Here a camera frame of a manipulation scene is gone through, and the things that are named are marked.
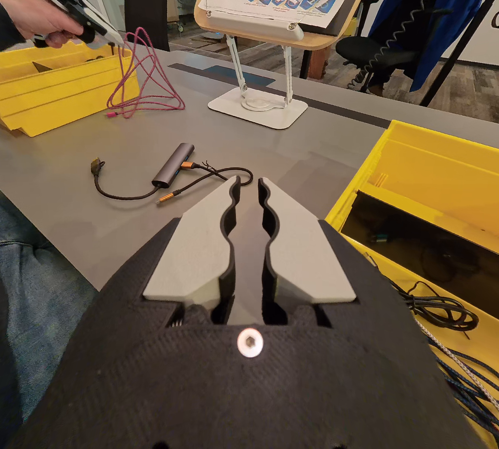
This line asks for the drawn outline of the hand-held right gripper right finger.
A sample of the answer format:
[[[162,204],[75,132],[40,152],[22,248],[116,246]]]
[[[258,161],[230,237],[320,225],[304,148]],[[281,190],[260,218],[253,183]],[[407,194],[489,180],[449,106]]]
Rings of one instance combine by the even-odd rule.
[[[264,323],[286,325],[300,306],[354,302],[323,222],[268,178],[259,178],[258,195],[269,236],[261,277]]]

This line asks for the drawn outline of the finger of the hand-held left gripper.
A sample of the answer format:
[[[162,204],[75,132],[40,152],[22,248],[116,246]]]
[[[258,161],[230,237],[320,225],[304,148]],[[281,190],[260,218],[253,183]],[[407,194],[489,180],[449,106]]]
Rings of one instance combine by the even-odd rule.
[[[84,30],[79,39],[87,46],[124,46],[121,34],[88,0],[77,0],[75,15]]]

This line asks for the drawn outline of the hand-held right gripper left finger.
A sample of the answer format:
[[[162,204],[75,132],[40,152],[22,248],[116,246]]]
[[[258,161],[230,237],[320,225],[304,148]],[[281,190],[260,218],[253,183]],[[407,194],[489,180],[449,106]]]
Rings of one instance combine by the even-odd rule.
[[[143,291],[149,301],[201,305],[214,324],[228,322],[234,303],[236,226],[240,177],[234,176],[186,211]]]

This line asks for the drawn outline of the yellow plastic bin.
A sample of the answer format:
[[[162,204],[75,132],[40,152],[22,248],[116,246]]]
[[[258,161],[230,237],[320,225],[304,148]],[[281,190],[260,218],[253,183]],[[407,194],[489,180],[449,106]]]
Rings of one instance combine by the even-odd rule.
[[[73,42],[2,52],[1,130],[34,137],[107,110],[131,59],[128,49],[120,60],[116,48]],[[38,73],[32,61],[52,71]]]
[[[498,448],[498,286],[441,287],[342,234],[359,192],[498,253],[498,149],[393,121],[326,217],[403,294],[461,412]]]

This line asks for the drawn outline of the grey usb hub with cable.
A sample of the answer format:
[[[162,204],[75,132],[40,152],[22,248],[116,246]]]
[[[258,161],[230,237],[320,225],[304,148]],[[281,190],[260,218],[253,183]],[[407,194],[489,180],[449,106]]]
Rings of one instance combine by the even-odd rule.
[[[182,168],[182,165],[188,161],[194,150],[195,147],[192,144],[181,143],[152,180],[151,183],[153,185],[153,190],[141,196],[123,197],[104,192],[99,185],[99,175],[105,162],[99,158],[96,158],[91,162],[90,171],[94,178],[95,188],[101,196],[118,201],[143,200],[153,196],[159,190],[168,189],[174,182],[178,172]]]

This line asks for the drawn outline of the person's left hand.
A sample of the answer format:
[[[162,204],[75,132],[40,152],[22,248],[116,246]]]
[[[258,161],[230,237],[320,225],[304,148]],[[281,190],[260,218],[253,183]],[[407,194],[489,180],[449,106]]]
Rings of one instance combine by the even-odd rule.
[[[49,47],[60,48],[83,31],[50,0],[1,0],[1,50],[35,35],[44,36]]]

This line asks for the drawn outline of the white document stand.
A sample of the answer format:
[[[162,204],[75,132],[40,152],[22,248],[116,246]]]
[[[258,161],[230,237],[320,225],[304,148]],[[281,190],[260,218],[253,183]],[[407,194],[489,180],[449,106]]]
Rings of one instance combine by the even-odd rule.
[[[326,31],[310,32],[298,22],[270,20],[261,17],[233,15],[224,12],[205,12],[195,5],[195,20],[206,31],[222,33],[227,37],[238,88],[212,100],[208,107],[264,127],[283,130],[289,128],[308,109],[306,102],[293,99],[291,50],[301,48],[312,52],[335,43],[344,33],[360,0],[357,0],[337,34]],[[235,38],[246,38],[281,46],[284,54],[286,88],[284,95],[271,94],[250,87],[246,82]]]

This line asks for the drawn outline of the person's jeans legs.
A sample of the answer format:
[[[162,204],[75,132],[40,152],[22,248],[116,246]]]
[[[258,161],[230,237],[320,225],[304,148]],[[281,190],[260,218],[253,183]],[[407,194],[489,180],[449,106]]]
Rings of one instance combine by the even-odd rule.
[[[1,285],[23,422],[50,384],[97,290],[1,193]]]

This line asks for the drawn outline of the black office chair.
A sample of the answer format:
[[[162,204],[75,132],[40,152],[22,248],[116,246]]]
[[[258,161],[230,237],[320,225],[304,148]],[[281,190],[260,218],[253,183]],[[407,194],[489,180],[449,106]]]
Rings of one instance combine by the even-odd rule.
[[[349,89],[382,96],[394,71],[417,67],[427,41],[427,8],[424,1],[406,0],[369,36],[351,36],[338,42],[336,52],[345,64],[358,68],[347,85]]]

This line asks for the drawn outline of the black tripod leg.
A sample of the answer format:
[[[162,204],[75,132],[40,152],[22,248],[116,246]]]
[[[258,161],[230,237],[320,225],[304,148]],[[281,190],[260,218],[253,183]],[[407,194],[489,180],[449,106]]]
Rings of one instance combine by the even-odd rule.
[[[487,13],[494,5],[496,0],[484,0],[481,4],[480,8],[477,11],[477,14],[471,20],[468,27],[465,29],[463,35],[459,39],[456,47],[453,49],[451,55],[444,63],[443,67],[439,71],[438,75],[434,79],[433,83],[425,93],[423,99],[419,103],[419,106],[428,107],[434,96],[437,94],[447,76],[451,72],[452,68],[456,64],[458,58],[463,53],[465,47],[468,45],[470,40],[472,39],[474,33],[477,31],[478,27],[481,25],[483,20],[485,19]]]

